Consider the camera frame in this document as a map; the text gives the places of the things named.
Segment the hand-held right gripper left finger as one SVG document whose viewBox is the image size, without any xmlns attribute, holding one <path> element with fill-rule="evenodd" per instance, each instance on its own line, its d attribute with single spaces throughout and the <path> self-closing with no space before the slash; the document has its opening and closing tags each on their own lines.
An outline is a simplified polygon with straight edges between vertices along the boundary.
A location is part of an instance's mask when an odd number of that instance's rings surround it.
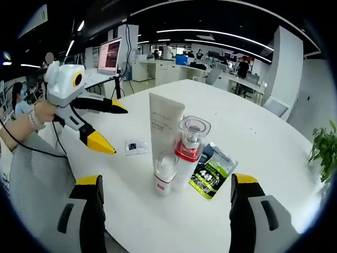
<svg viewBox="0 0 337 253">
<path fill-rule="evenodd" d="M 103 178 L 99 174 L 76 181 L 57 223 L 80 252 L 107 252 L 105 245 Z"/>
</svg>

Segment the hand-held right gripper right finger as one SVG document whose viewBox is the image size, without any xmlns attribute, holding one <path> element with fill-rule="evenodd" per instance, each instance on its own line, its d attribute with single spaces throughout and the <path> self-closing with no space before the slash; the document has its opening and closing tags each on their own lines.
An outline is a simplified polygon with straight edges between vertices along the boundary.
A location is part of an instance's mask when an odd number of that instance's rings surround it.
<svg viewBox="0 0 337 253">
<path fill-rule="evenodd" d="M 288 210 L 247 174 L 232 174 L 229 219 L 229 252 L 285 252 L 299 237 Z"/>
</svg>

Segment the person's left hand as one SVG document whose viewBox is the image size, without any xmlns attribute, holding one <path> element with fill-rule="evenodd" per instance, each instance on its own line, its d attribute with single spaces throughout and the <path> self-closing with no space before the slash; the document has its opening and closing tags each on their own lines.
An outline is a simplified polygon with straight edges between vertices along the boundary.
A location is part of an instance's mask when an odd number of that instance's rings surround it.
<svg viewBox="0 0 337 253">
<path fill-rule="evenodd" d="M 46 100 L 41 100 L 33 105 L 33 109 L 39 123 L 43 124 L 54 120 L 57 107 Z"/>
</svg>

